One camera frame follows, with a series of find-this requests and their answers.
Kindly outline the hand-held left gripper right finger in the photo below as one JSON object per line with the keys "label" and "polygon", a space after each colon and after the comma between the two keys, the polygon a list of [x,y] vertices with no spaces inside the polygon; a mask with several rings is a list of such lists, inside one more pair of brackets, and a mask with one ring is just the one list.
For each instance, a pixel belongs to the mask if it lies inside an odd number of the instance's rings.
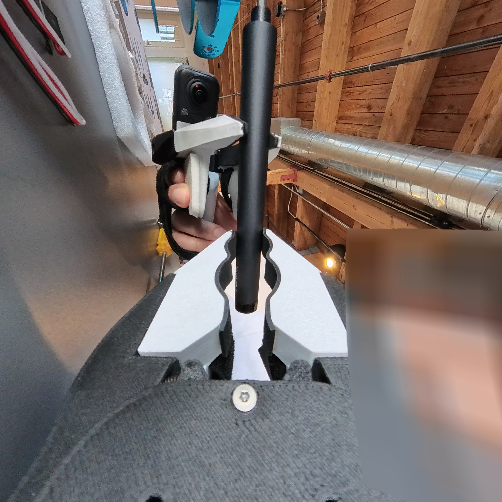
{"label": "hand-held left gripper right finger", "polygon": [[264,362],[313,363],[348,355],[347,334],[320,271],[270,230],[264,229],[266,299]]}

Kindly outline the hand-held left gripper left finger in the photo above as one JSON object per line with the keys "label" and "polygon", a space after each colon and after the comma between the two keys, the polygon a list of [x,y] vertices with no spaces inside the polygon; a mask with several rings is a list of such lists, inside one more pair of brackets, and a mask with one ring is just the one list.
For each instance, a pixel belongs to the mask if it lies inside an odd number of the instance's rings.
{"label": "hand-held left gripper left finger", "polygon": [[138,347],[141,356],[172,356],[210,364],[233,347],[229,299],[235,232],[229,231],[181,267],[173,277]]}

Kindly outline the black telescopic pole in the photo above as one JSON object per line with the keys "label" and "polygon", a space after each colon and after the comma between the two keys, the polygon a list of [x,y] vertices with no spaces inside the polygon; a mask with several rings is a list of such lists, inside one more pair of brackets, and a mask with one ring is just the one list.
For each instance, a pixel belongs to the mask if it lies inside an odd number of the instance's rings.
{"label": "black telescopic pole", "polygon": [[256,310],[259,297],[276,45],[271,11],[257,1],[242,32],[240,118],[248,128],[240,141],[235,309],[244,314]]}

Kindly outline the person's right hand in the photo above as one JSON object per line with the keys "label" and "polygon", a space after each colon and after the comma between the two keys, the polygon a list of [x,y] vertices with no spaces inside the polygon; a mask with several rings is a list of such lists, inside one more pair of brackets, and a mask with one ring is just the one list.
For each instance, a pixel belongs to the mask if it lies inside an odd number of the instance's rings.
{"label": "person's right hand", "polygon": [[[172,185],[168,196],[172,204],[187,208],[190,204],[190,190],[185,183],[183,167],[176,167],[169,176]],[[185,250],[201,252],[228,231],[237,229],[237,220],[220,193],[217,195],[212,223],[175,210],[172,213],[172,235],[177,244]]]}

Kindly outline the window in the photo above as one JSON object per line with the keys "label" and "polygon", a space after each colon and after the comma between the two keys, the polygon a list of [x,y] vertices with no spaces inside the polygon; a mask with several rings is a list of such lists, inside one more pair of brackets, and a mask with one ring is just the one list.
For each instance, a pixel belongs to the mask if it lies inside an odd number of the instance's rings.
{"label": "window", "polygon": [[177,7],[171,1],[135,1],[163,130],[172,128],[174,72],[187,64],[185,34]]}

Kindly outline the teal blue plastic part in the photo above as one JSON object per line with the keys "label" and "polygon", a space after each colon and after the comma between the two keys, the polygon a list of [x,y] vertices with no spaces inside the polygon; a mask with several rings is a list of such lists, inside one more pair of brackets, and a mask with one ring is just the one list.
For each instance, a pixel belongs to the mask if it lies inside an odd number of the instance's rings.
{"label": "teal blue plastic part", "polygon": [[179,16],[186,34],[192,34],[195,18],[195,0],[177,0]]}
{"label": "teal blue plastic part", "polygon": [[240,1],[195,1],[197,26],[194,53],[213,59],[222,55],[240,8]]}

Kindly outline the printed white poster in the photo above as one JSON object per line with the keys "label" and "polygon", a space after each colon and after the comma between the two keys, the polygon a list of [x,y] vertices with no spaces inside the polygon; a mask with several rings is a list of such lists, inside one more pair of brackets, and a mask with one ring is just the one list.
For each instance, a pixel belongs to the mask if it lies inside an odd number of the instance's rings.
{"label": "printed white poster", "polygon": [[144,102],[147,128],[150,130],[150,135],[154,136],[160,134],[163,130],[143,45],[140,24],[135,11],[135,3],[134,1],[115,1],[115,6],[118,11],[119,22],[121,24],[125,43],[131,53],[131,58],[135,67],[139,93]]}

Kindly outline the wooden support beam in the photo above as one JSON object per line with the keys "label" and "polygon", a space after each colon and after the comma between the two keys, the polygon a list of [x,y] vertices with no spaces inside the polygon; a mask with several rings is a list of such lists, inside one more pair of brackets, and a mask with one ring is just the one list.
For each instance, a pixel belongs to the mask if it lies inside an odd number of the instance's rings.
{"label": "wooden support beam", "polygon": [[286,185],[301,188],[307,202],[298,199],[297,217],[318,233],[322,220],[322,208],[332,216],[331,206],[344,216],[337,216],[338,226],[348,226],[347,218],[354,221],[354,228],[361,225],[368,229],[433,229],[432,226],[387,207],[379,201],[349,190],[341,183],[321,177],[307,169],[297,169],[291,162],[274,159],[269,164],[267,185]]}

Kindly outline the white foam block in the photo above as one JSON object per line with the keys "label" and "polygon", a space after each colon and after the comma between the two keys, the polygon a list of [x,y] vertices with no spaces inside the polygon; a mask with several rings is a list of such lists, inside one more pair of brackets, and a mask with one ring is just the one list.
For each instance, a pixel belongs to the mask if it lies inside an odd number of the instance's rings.
{"label": "white foam block", "polygon": [[135,69],[110,1],[81,1],[112,122],[118,138],[153,166],[150,138]]}

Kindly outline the black ceiling pipe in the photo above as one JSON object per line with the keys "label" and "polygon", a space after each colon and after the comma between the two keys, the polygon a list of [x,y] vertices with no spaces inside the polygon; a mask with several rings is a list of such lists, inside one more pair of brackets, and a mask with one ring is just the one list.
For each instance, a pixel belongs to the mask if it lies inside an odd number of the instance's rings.
{"label": "black ceiling pipe", "polygon": [[[345,76],[350,76],[350,75],[356,75],[356,74],[384,70],[387,68],[398,67],[400,65],[415,63],[415,62],[429,60],[429,59],[436,59],[436,58],[442,58],[442,57],[447,57],[447,56],[456,55],[456,54],[468,53],[468,52],[472,52],[472,51],[476,51],[476,50],[480,50],[480,49],[488,49],[488,48],[492,48],[492,47],[496,47],[496,46],[501,46],[501,34],[493,35],[493,36],[489,36],[489,37],[484,37],[484,38],[476,39],[473,41],[463,42],[463,43],[452,45],[452,46],[447,46],[447,47],[432,49],[429,51],[424,51],[424,52],[415,53],[415,54],[411,54],[411,55],[401,56],[398,58],[387,59],[387,60],[380,61],[380,62],[372,62],[367,65],[338,71],[338,72],[335,72],[335,74],[333,75],[333,79],[345,77]],[[294,80],[294,81],[290,81],[290,82],[275,84],[273,86],[273,89],[275,90],[275,89],[280,89],[280,88],[285,88],[285,87],[290,87],[290,86],[311,84],[311,83],[316,83],[319,81],[325,81],[325,74],[310,77],[310,78],[299,79],[299,80]]]}

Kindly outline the red edged white board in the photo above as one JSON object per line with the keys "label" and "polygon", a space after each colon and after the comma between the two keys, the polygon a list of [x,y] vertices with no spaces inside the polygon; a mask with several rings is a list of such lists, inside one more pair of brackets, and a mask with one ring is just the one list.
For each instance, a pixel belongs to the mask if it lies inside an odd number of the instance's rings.
{"label": "red edged white board", "polygon": [[66,88],[17,27],[3,1],[1,1],[1,34],[21,60],[37,84],[45,92],[66,120],[76,126],[86,121],[78,112]]}
{"label": "red edged white board", "polygon": [[45,12],[38,6],[37,1],[18,1],[24,12],[44,35],[46,41],[50,41],[56,52],[62,56],[71,58],[71,53],[64,44],[58,31],[56,31],[45,16]]}

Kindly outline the silver ventilation duct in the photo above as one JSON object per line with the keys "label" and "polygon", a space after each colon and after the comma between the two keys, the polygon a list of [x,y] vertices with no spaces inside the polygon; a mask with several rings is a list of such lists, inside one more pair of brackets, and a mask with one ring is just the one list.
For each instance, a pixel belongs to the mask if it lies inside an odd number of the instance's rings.
{"label": "silver ventilation duct", "polygon": [[320,166],[404,195],[491,230],[501,230],[501,159],[300,128],[273,118],[281,147]]}

